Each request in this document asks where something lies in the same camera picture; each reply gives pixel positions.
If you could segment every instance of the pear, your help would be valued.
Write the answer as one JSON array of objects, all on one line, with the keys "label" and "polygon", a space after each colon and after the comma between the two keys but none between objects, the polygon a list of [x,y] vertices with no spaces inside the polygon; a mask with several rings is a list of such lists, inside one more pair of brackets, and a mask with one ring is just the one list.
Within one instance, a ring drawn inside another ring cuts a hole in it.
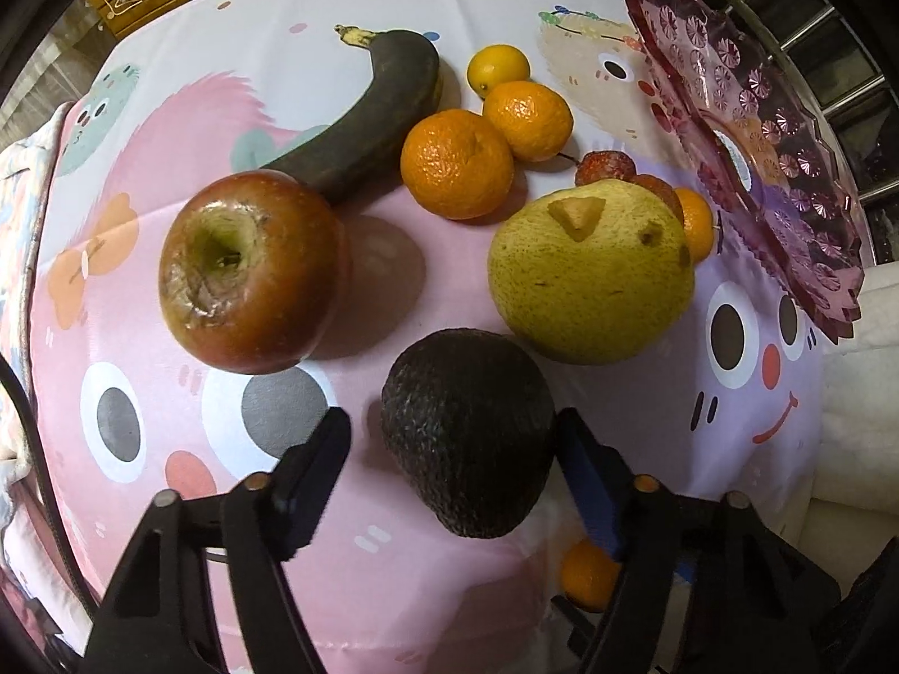
[{"label": "pear", "polygon": [[693,296],[680,221],[659,197],[619,179],[524,206],[493,236],[487,276],[509,328],[574,365],[637,355]]}]

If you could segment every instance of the cartoon tablecloth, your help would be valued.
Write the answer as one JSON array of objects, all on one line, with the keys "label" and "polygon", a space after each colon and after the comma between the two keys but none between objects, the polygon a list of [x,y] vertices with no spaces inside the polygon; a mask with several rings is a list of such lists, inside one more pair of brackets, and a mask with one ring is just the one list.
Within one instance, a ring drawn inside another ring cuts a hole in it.
[{"label": "cartoon tablecloth", "polygon": [[[315,542],[287,565],[325,666],[547,671],[559,661],[538,629],[559,557],[579,535],[559,475],[511,535],[456,538],[399,476],[378,428],[381,386],[412,342],[445,327],[508,333],[485,269],[503,215],[448,222],[397,182],[343,206],[349,297],[315,354],[277,375],[199,364],[160,315],[159,252],[184,201],[316,134],[369,83],[369,58],[340,42],[338,23],[423,33],[442,56],[444,107],[475,111],[469,58],[514,44],[572,106],[567,153],[623,149],[641,172],[698,188],[623,0],[196,0],[161,17],[119,45],[73,108],[51,188],[32,344],[67,530],[102,590],[156,491],[227,490],[271,468],[338,404],[352,417],[352,454]],[[562,159],[519,170],[505,215],[573,180]],[[743,489],[780,529],[815,459],[820,343],[725,232],[697,268],[689,311],[639,357],[538,362],[557,405],[575,405],[635,470],[679,493]],[[229,665],[246,665],[225,571],[212,575]]]}]

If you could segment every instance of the avocado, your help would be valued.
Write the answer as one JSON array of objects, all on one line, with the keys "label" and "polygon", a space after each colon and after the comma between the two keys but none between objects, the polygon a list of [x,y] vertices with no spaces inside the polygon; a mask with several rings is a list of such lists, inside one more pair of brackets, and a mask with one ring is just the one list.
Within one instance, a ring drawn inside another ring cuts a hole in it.
[{"label": "avocado", "polygon": [[381,391],[384,443],[452,533],[500,538],[537,503],[555,445],[538,366],[488,331],[436,331],[406,348]]}]

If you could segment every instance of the pink glass bowl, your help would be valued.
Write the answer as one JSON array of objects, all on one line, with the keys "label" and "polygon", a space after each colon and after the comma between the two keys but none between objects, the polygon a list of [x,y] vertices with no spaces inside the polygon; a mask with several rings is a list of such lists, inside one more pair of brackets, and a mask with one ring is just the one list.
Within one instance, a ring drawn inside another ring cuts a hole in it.
[{"label": "pink glass bowl", "polygon": [[727,226],[833,342],[861,312],[860,238],[815,116],[700,0],[625,0],[671,126]]}]

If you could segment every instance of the apple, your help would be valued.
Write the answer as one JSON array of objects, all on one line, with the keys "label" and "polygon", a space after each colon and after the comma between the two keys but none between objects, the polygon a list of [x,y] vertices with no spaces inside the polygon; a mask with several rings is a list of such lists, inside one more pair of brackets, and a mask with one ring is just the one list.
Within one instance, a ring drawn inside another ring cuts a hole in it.
[{"label": "apple", "polygon": [[349,276],[343,225],[318,193],[273,170],[224,177],[187,201],[159,261],[159,303],[178,343],[228,372],[307,357]]}]

